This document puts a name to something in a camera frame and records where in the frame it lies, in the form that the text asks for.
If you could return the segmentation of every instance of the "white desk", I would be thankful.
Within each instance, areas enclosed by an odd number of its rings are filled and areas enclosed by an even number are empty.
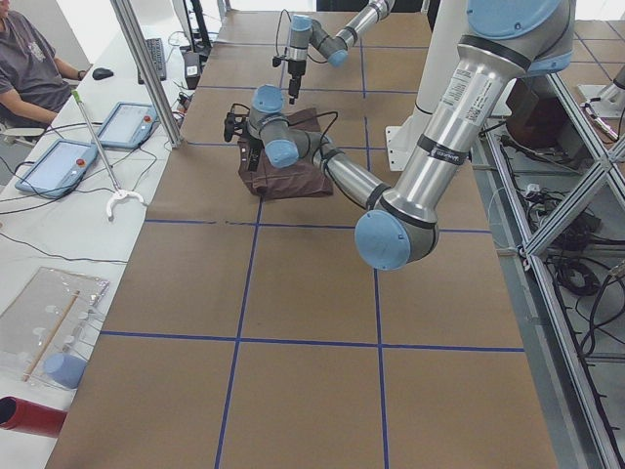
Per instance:
[[[159,36],[163,39],[167,63],[167,80],[162,82],[170,104],[178,97],[184,83],[184,62],[177,47],[168,45],[168,38],[180,25],[174,19],[144,28],[146,37]],[[85,108],[94,122],[102,122],[113,106],[120,102],[149,103],[149,95],[144,85],[137,82],[137,68],[119,33],[97,60],[93,68],[103,66],[114,71],[114,76],[95,81],[89,73],[80,83],[78,91],[85,103]],[[83,122],[82,114],[76,102],[70,99],[53,123],[53,127]],[[89,142],[89,131],[82,128],[62,129],[64,138]],[[59,136],[51,133],[44,136],[28,160],[39,157]],[[115,175],[124,189],[131,189],[141,173],[155,162],[142,176],[136,191],[149,204],[154,196],[158,181],[162,175],[170,152],[166,133],[159,127],[143,148],[154,156],[142,151],[135,151],[119,164],[114,165]],[[108,151],[111,162],[119,161],[127,152]],[[86,179],[79,185],[81,191],[97,188],[112,189],[111,181],[104,165],[97,164],[88,171]],[[46,200],[30,197],[21,200],[6,201],[19,197],[23,193],[14,188],[17,178],[0,194],[0,213],[19,210],[39,205]],[[74,192],[59,202],[31,211],[13,215],[1,215],[0,229],[3,234],[29,242],[45,251],[62,254],[66,257],[89,257],[98,259],[126,260],[131,254],[137,235],[144,221],[146,208],[136,199],[118,203],[114,207],[114,221],[110,223],[104,213],[111,192],[80,193]],[[26,283],[39,267],[51,267],[80,274],[105,278],[110,287],[99,305],[106,312],[117,289],[125,266],[121,264],[94,262],[67,262],[43,256],[31,248],[10,242],[0,237],[0,313],[18,296]],[[0,393],[4,396],[16,396],[43,405],[68,409],[73,399],[73,392],[55,390],[42,385],[29,385],[3,377],[0,371]],[[0,431],[0,454],[3,455],[3,467],[20,469],[41,469],[45,466],[56,440],[25,435],[12,431]]]

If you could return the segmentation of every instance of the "brown cloth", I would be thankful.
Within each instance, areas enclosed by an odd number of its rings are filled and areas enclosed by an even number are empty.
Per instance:
[[[320,132],[316,119],[316,109],[311,107],[287,116],[289,122],[301,122],[293,128]],[[257,161],[250,158],[249,141],[238,139],[240,165],[238,175],[243,184],[254,195],[265,199],[293,197],[321,197],[332,195],[332,182],[322,171],[309,161],[300,159],[287,168],[275,168],[271,165],[265,149],[262,149]]]

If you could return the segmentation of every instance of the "tablet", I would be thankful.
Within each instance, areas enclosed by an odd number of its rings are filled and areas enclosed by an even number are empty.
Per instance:
[[[156,121],[152,105],[117,103],[98,131],[105,149],[137,149],[145,142]]]
[[[56,140],[16,183],[16,189],[47,198],[73,191],[98,157],[98,148],[72,140]]]

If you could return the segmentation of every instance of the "person's arm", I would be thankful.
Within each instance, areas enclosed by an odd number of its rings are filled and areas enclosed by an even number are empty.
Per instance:
[[[16,90],[0,93],[0,105],[15,115],[45,124],[52,123],[57,116],[56,112],[22,101],[20,94]]]
[[[78,70],[74,68],[72,65],[68,64],[63,59],[59,59],[58,57],[55,57],[55,64],[57,65],[57,68],[59,69],[59,73],[61,74],[61,76],[68,80],[80,81],[87,74],[87,70]]]

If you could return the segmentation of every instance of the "chair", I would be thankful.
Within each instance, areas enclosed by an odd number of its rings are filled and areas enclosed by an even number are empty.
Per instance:
[[[7,145],[20,144],[32,148],[44,132],[45,129],[39,127],[10,127],[0,119],[0,137]]]

